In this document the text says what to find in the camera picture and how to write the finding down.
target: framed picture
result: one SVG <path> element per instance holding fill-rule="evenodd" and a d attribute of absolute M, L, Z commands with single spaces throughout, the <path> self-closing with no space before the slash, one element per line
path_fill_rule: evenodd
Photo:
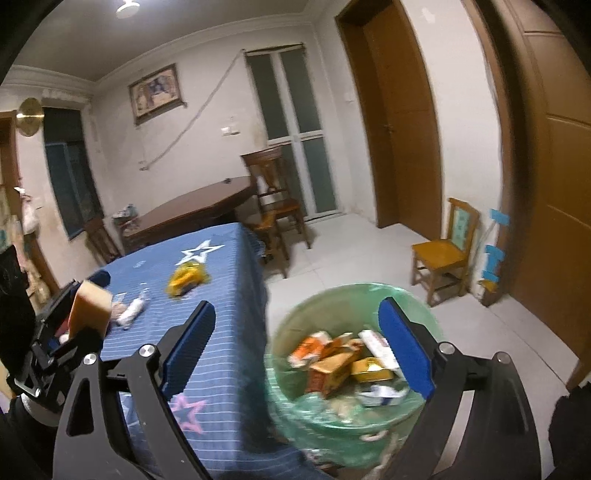
<path fill-rule="evenodd" d="M 136 125 L 178 106 L 186 106 L 178 86 L 176 64 L 164 67 L 130 85 L 129 95 Z"/>

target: ceiling light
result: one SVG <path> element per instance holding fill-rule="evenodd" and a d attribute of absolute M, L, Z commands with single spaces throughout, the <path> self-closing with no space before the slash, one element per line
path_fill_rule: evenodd
<path fill-rule="evenodd" d="M 139 3 L 134 0 L 124 0 L 125 5 L 121 5 L 117 9 L 117 18 L 133 17 L 139 11 Z"/>

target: green plastic bag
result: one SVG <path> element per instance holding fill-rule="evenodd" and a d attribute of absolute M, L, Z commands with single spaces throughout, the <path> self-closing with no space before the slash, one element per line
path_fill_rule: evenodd
<path fill-rule="evenodd" d="M 423 407 L 423 398 L 410 391 L 398 406 L 364 408 L 353 391 L 336 399 L 304 395 L 307 372 L 287 362 L 300 342 L 314 332 L 335 338 L 345 332 L 380 331 L 378 307 L 393 297 L 408 318 L 427 327 L 443 341 L 437 320 L 409 292 L 383 284 L 362 283 L 333 288 L 298 305 L 285 318 L 267 347 L 265 367 L 269 412 L 278 431 L 297 448 L 313 452 L 318 461 L 351 468 L 372 468 L 392 441 L 403 443 Z"/>

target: dark window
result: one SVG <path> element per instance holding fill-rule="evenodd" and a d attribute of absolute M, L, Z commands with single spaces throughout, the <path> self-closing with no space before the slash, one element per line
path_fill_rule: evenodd
<path fill-rule="evenodd" d="M 53 193 L 70 239 L 84 224 L 103 217 L 88 165 L 82 120 L 78 110 L 44 108 L 45 151 Z"/>

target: metal screw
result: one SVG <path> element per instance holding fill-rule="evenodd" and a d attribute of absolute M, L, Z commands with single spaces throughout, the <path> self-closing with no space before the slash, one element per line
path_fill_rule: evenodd
<path fill-rule="evenodd" d="M 454 347 L 451 343 L 443 342 L 439 345 L 439 351 L 443 353 L 443 355 L 452 355 L 456 351 L 456 347 Z"/>
<path fill-rule="evenodd" d="M 96 354 L 89 353 L 84 357 L 84 364 L 85 365 L 92 365 L 96 362 Z"/>
<path fill-rule="evenodd" d="M 144 358 L 148 358 L 149 356 L 152 356 L 154 354 L 154 352 L 156 351 L 156 347 L 154 345 L 144 345 L 143 347 L 141 347 L 139 349 L 139 354 L 141 356 L 143 356 Z"/>
<path fill-rule="evenodd" d="M 496 359 L 502 364 L 509 365 L 511 363 L 511 357 L 508 353 L 499 352 L 496 354 Z"/>

